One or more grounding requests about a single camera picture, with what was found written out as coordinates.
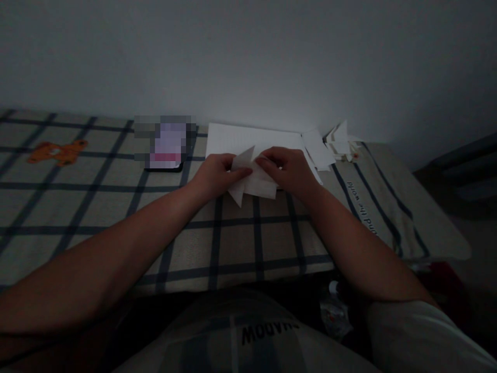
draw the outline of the orange bear patch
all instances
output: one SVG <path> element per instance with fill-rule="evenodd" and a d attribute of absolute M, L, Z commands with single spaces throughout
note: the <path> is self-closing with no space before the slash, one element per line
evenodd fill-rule
<path fill-rule="evenodd" d="M 28 163 L 38 163 L 47 159 L 55 159 L 57 166 L 68 166 L 76 162 L 79 152 L 88 145 L 86 140 L 76 140 L 72 144 L 60 146 L 51 142 L 39 144 L 27 160 Z"/>

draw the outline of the hand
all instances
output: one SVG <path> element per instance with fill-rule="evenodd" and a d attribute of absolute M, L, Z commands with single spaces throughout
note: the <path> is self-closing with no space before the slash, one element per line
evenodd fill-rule
<path fill-rule="evenodd" d="M 234 154 L 211 154 L 202 163 L 190 184 L 209 201 L 226 192 L 230 186 L 252 173 L 251 168 L 240 168 L 236 171 L 226 172 L 231 169 L 235 158 Z"/>
<path fill-rule="evenodd" d="M 272 147 L 261 153 L 276 165 L 264 158 L 255 162 L 273 178 L 284 190 L 306 203 L 315 195 L 321 185 L 312 174 L 302 150 Z"/>

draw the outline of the forearm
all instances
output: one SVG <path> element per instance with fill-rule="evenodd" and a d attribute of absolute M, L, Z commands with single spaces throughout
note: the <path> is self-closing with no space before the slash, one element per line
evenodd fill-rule
<path fill-rule="evenodd" d="M 0 295 L 0 332 L 57 332 L 109 309 L 206 202 L 188 184 L 59 255 Z"/>
<path fill-rule="evenodd" d="M 304 201 L 314 226 L 349 283 L 371 300 L 423 300 L 437 306 L 412 271 L 331 193 Z"/>

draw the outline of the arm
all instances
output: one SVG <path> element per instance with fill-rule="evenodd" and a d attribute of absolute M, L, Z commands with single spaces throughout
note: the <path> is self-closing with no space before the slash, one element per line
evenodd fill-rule
<path fill-rule="evenodd" d="M 397 255 L 319 185 L 300 150 L 273 147 L 262 154 L 276 166 L 262 158 L 257 163 L 307 207 L 327 250 L 355 289 L 370 300 L 423 300 L 438 307 Z"/>
<path fill-rule="evenodd" d="M 112 307 L 210 199 L 252 170 L 227 173 L 233 154 L 209 156 L 193 180 L 74 246 L 0 295 L 0 333 L 53 334 Z"/>

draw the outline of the table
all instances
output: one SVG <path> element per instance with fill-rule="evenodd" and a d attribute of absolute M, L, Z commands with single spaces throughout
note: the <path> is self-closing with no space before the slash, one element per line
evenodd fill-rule
<path fill-rule="evenodd" d="M 199 127 L 181 173 L 149 173 L 134 161 L 133 121 L 5 110 L 0 118 L 0 290 L 77 243 L 185 185 L 204 161 Z M 88 146 L 74 164 L 27 162 L 42 141 Z M 469 245 L 386 145 L 363 144 L 354 163 L 319 173 L 324 186 L 409 261 L 465 259 Z M 334 268 L 304 206 L 228 194 L 210 201 L 157 258 L 137 294 L 203 291 Z"/>

